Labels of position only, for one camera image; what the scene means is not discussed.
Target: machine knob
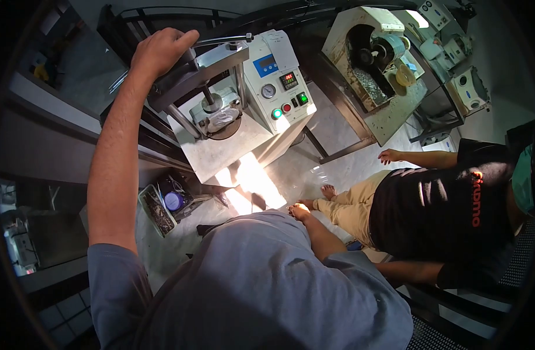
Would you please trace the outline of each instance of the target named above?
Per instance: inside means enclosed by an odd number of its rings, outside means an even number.
[[[283,106],[281,106],[281,109],[283,111],[283,114],[287,114],[291,111],[291,105],[288,103],[284,103]]]

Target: pressure gauge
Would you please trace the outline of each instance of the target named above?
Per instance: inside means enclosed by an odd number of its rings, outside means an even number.
[[[270,99],[275,95],[275,87],[272,84],[262,86],[262,96]]]

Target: black t-shirt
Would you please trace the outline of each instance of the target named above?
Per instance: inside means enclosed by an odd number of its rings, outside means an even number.
[[[396,258],[445,263],[441,288],[495,284],[514,251],[506,194],[514,171],[501,144],[462,139],[449,169],[398,169],[370,210],[375,246]]]

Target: green switch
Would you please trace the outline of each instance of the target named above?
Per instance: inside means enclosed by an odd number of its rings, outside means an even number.
[[[282,115],[283,115],[283,111],[281,111],[279,108],[276,108],[273,110],[273,112],[271,112],[271,116],[275,120],[279,119],[279,117]]]
[[[301,92],[297,95],[297,100],[299,100],[299,105],[303,106],[308,103],[308,96],[305,92]]]

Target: control panel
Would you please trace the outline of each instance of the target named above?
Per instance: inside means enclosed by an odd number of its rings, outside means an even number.
[[[438,31],[453,20],[452,14],[442,4],[427,0],[418,9],[419,13]]]
[[[254,119],[275,135],[313,113],[315,106],[308,110],[313,103],[299,68],[281,72],[261,35],[249,44],[250,59],[244,61],[246,96]]]

